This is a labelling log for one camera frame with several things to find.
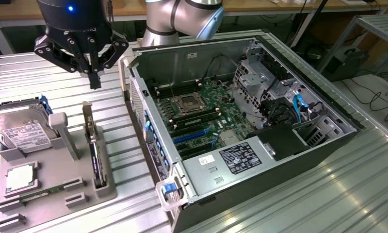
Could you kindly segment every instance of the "motherboard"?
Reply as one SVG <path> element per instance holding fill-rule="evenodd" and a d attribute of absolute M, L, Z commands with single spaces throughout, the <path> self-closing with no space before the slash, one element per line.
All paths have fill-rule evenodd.
<path fill-rule="evenodd" d="M 231 96 L 235 89 L 221 80 L 195 83 L 183 92 L 168 89 L 166 98 L 158 91 L 156 107 L 183 159 L 245 140 L 255 130 Z"/>

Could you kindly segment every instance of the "hard drive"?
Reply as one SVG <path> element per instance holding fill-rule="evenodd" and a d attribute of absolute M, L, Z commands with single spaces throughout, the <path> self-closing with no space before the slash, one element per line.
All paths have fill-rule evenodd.
<path fill-rule="evenodd" d="M 3 150 L 19 148 L 24 153 L 52 147 L 59 137 L 48 125 L 52 109 L 46 96 L 0 104 L 0 143 Z"/>

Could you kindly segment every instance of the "circuit board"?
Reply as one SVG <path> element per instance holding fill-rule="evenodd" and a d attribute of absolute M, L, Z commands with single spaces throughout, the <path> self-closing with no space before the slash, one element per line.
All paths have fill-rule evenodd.
<path fill-rule="evenodd" d="M 187 132 L 174 137 L 174 133 L 178 132 L 170 123 L 174 117 L 190 116 L 191 114 L 215 108 L 219 108 L 222 112 L 218 119 L 195 126 L 196 130 L 206 131 L 204 136 L 184 140 L 184 142 L 175 140 L 175 145 L 183 159 L 192 158 L 204 153 L 204 151 L 198 150 L 196 153 L 187 154 L 186 152 L 191 149 L 195 150 L 210 144 L 208 150 L 216 150 L 242 141 L 247 134 L 255 130 L 247 118 L 242 115 L 242 111 L 234 103 L 230 92 L 231 90 L 227 90 L 225 85 L 218 83 L 218 81 L 208 81 L 199 92 L 156 100 L 156 107 L 174 140 L 194 135 L 196 132 Z M 190 104 L 184 103 L 184 98 L 190 99 Z"/>

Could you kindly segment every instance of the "green circuit board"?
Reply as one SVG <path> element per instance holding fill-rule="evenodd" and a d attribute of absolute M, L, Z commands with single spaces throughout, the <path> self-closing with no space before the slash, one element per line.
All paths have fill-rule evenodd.
<path fill-rule="evenodd" d="M 253 132 L 254 126 L 242 115 L 242 111 L 238 108 L 237 104 L 231 102 L 230 92 L 233 90 L 227 90 L 223 85 L 216 84 L 218 81 L 208 81 L 200 91 L 184 94 L 182 96 L 175 96 L 167 99 L 156 100 L 156 107 L 163 117 L 163 121 L 168 126 L 168 131 L 172 135 L 175 132 L 172 124 L 170 123 L 170 119 L 180 116 L 190 116 L 192 113 L 198 113 L 207 109 L 215 109 L 216 107 L 221 109 L 222 115 L 216 120 L 204 122 L 196 127 L 202 127 L 203 130 L 207 129 L 207 134 L 203 137 L 195 138 L 192 140 L 184 141 L 182 143 L 176 143 L 176 147 L 179 149 L 180 144 L 184 144 L 184 148 L 179 150 L 180 154 L 184 154 L 184 151 L 190 149 L 195 149 L 202 145 L 207 145 L 212 143 L 212 147 L 210 150 L 216 150 L 231 144 L 233 140 L 223 140 L 223 135 L 237 135 L 237 140 L 242 141 L 247 134 Z M 184 112 L 182 108 L 182 100 L 183 98 L 191 98 L 196 101 L 198 110 L 191 112 Z M 195 132 L 187 132 L 178 137 L 172 137 L 174 139 L 191 135 Z M 198 156 L 202 153 L 192 153 L 190 155 L 182 155 L 183 159 L 188 159 L 191 157 Z"/>

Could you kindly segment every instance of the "blue pcie slot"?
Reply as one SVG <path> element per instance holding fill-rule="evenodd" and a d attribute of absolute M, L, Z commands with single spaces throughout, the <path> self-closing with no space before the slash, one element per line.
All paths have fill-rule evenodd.
<path fill-rule="evenodd" d="M 186 141 L 188 141 L 188 140 L 192 140 L 192 139 L 195 139 L 195 138 L 203 137 L 203 136 L 206 136 L 207 133 L 208 133 L 208 129 L 204 129 L 204 130 L 200 131 L 200 132 L 196 132 L 196 133 L 194 133 L 194 134 L 191 134 L 191 135 L 187 135 L 187 136 L 184 136 L 184 137 L 176 138 L 176 139 L 174 140 L 174 143 L 178 144 L 178 143 L 186 142 Z"/>

